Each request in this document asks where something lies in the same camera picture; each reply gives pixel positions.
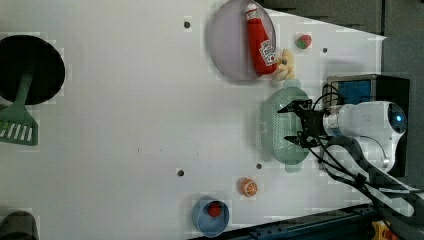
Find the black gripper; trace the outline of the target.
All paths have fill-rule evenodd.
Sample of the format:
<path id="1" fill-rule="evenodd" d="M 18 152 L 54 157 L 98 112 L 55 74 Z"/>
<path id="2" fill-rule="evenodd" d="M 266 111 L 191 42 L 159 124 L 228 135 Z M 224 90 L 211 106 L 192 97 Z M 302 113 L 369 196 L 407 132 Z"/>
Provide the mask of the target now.
<path id="1" fill-rule="evenodd" d="M 327 136 L 323 125 L 325 112 L 315 111 L 309 107 L 310 100 L 294 100 L 278 110 L 278 113 L 297 112 L 296 115 L 300 118 L 304 135 L 285 136 L 284 139 L 302 148 L 316 147 L 317 141 L 314 138 Z"/>

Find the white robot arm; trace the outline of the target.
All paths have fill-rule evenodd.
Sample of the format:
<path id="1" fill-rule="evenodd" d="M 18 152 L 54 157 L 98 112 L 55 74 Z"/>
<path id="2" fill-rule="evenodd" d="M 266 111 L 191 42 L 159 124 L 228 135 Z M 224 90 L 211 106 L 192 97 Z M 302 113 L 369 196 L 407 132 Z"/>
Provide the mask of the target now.
<path id="1" fill-rule="evenodd" d="M 316 110 L 308 99 L 294 100 L 278 112 L 300 119 L 301 130 L 286 139 L 308 150 L 321 147 L 319 163 L 333 180 L 355 188 L 394 215 L 417 214 L 417 190 L 390 175 L 407 130 L 398 105 L 372 101 Z"/>

